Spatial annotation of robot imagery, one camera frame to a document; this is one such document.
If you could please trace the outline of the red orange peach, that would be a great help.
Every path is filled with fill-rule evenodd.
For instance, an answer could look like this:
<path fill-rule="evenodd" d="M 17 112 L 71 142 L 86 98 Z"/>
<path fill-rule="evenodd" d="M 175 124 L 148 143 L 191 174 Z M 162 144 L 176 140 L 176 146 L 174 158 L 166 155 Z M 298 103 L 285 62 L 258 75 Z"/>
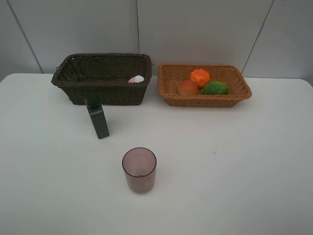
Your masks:
<path fill-rule="evenodd" d="M 184 80 L 179 85 L 179 93 L 185 95 L 198 94 L 199 89 L 197 84 L 192 80 Z"/>

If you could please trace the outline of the dark brown wicker basket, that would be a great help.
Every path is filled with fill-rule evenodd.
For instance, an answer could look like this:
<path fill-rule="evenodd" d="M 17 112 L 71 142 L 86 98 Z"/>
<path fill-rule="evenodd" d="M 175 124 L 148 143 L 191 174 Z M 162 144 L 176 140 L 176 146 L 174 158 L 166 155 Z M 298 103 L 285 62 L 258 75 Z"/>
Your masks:
<path fill-rule="evenodd" d="M 144 81 L 128 83 L 141 75 Z M 152 61 L 146 54 L 78 53 L 65 58 L 52 84 L 65 92 L 74 105 L 84 105 L 86 93 L 97 94 L 103 105 L 140 105 L 152 77 Z"/>

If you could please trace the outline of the black rectangular bottle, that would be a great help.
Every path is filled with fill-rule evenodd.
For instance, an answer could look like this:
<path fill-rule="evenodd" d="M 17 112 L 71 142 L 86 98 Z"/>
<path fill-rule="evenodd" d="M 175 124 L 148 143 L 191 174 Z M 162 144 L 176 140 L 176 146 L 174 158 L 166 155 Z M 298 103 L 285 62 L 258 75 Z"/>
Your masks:
<path fill-rule="evenodd" d="M 97 137 L 99 139 L 109 137 L 108 125 L 98 96 L 95 93 L 86 93 L 84 101 Z"/>

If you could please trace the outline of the pink bottle white cap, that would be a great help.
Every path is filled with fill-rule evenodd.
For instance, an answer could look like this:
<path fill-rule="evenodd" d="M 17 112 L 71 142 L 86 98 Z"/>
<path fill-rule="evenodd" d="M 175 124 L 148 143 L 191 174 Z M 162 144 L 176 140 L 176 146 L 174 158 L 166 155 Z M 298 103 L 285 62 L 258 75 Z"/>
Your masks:
<path fill-rule="evenodd" d="M 141 76 L 141 75 L 136 75 L 134 77 L 132 77 L 128 83 L 140 83 L 140 82 L 143 82 L 144 81 L 144 77 Z"/>

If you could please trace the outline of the orange wicker basket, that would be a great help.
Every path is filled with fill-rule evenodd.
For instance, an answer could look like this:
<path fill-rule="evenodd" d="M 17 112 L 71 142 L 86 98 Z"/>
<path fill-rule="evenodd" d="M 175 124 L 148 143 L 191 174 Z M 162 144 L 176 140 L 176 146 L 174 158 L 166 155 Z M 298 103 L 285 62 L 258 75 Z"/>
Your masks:
<path fill-rule="evenodd" d="M 193 70 L 203 69 L 209 72 L 213 81 L 224 82 L 229 94 L 181 94 L 180 83 L 189 79 Z M 232 65 L 202 65 L 165 63 L 158 67 L 158 92 L 170 106 L 177 107 L 233 107 L 240 101 L 249 99 L 252 92 L 241 72 Z"/>

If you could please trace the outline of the orange mandarin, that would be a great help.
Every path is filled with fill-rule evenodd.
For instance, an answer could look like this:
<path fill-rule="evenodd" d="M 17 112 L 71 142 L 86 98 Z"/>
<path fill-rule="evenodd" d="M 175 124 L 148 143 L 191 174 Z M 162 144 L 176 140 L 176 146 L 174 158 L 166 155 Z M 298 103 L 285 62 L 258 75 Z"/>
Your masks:
<path fill-rule="evenodd" d="M 189 79 L 195 82 L 199 89 L 202 89 L 211 81 L 211 76 L 206 70 L 196 69 L 191 72 Z"/>

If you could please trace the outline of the purple translucent cup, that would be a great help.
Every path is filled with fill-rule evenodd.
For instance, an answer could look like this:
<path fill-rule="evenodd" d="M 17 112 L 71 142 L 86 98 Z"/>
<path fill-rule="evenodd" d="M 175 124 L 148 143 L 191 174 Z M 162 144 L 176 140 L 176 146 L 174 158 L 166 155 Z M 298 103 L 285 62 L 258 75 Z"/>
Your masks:
<path fill-rule="evenodd" d="M 157 159 L 144 147 L 129 150 L 122 159 L 127 184 L 134 193 L 149 192 L 155 184 Z"/>

